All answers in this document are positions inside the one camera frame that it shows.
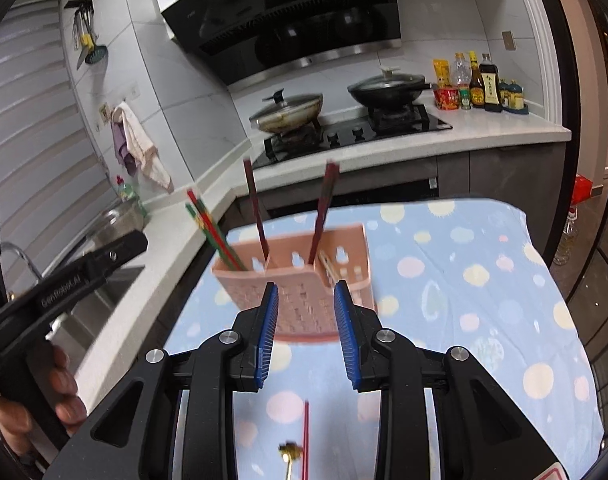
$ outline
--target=utensil rack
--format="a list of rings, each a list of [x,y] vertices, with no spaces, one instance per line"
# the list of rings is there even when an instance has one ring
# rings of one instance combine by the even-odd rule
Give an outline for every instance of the utensil rack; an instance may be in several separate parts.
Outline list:
[[[275,339],[287,342],[324,342],[338,339],[333,310],[333,287],[324,266],[293,265],[294,254],[303,261],[310,250],[313,232],[269,238],[271,253],[263,271],[233,271],[218,257],[212,273],[240,310],[257,306],[267,282],[279,288],[279,316]],[[231,244],[248,269],[253,259],[263,261],[259,240]],[[369,248],[362,224],[327,229],[319,249],[326,252],[338,274],[349,285],[356,304],[375,310],[370,279]],[[337,260],[337,254],[346,259]]]

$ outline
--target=wok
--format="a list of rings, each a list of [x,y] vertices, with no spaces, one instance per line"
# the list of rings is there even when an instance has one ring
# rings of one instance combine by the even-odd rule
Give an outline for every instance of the wok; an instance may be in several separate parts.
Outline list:
[[[269,134],[281,135],[317,120],[324,101],[321,94],[303,94],[285,100],[283,91],[282,88],[262,99],[273,101],[273,104],[249,118],[252,127]]]
[[[359,104],[367,108],[400,110],[412,104],[423,90],[431,89],[423,75],[395,74],[398,68],[381,67],[382,75],[348,87]]]

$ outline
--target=kitchen countertop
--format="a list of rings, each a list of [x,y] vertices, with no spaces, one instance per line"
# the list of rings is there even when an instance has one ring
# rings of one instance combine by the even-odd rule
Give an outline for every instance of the kitchen countertop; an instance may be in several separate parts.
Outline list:
[[[452,130],[378,140],[298,158],[255,171],[259,191],[305,182],[324,174],[332,158],[343,172],[447,153],[566,142],[571,132],[533,114],[492,114],[484,110],[427,110],[452,124]],[[242,159],[263,152],[264,135],[246,140],[195,183],[214,219],[219,220],[239,196],[248,193]],[[133,359],[181,275],[205,241],[184,208],[185,189],[148,203],[144,229],[148,251],[130,262],[144,266],[117,305],[76,373],[79,394],[92,410],[132,365]]]

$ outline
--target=blue polka dot tablecloth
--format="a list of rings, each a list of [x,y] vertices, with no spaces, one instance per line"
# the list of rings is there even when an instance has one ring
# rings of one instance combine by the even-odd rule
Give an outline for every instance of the blue polka dot tablecloth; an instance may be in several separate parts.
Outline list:
[[[593,376],[573,321],[545,264],[530,243],[526,216],[492,200],[455,200],[335,208],[328,227],[362,222],[372,287],[382,325],[416,346],[467,347],[511,396],[566,468],[580,479],[596,460],[603,435]],[[268,238],[312,231],[315,214],[264,223]],[[230,242],[257,237],[233,230]],[[197,348],[232,326],[237,307],[203,274],[166,344]],[[427,391],[431,475],[439,478],[437,429]],[[301,444],[309,400],[309,478],[373,478],[379,393],[351,388],[338,342],[276,342],[258,394],[234,396],[240,480],[283,478],[277,447]],[[300,468],[293,469],[298,479]]]

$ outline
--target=finger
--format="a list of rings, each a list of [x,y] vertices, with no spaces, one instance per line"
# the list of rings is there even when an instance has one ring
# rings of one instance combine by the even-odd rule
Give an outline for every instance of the finger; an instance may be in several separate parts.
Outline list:
[[[53,358],[55,359],[55,366],[57,368],[68,368],[70,359],[60,346],[53,345]]]
[[[79,397],[65,397],[55,406],[55,412],[64,424],[74,426],[86,419],[86,406]]]
[[[50,384],[58,394],[75,395],[77,393],[77,381],[71,372],[62,368],[53,368],[48,374]]]
[[[32,444],[25,434],[11,433],[3,426],[0,426],[0,431],[4,436],[4,440],[6,441],[6,444],[8,444],[8,447],[10,447],[12,452],[16,455],[21,456],[32,450]]]
[[[82,424],[83,422],[80,422],[79,424],[73,424],[72,426],[66,426],[66,431],[68,431],[68,434],[70,436],[73,436],[75,433],[77,433],[79,428],[82,427]]]
[[[0,427],[11,434],[26,434],[32,429],[32,417],[20,403],[0,396]]]

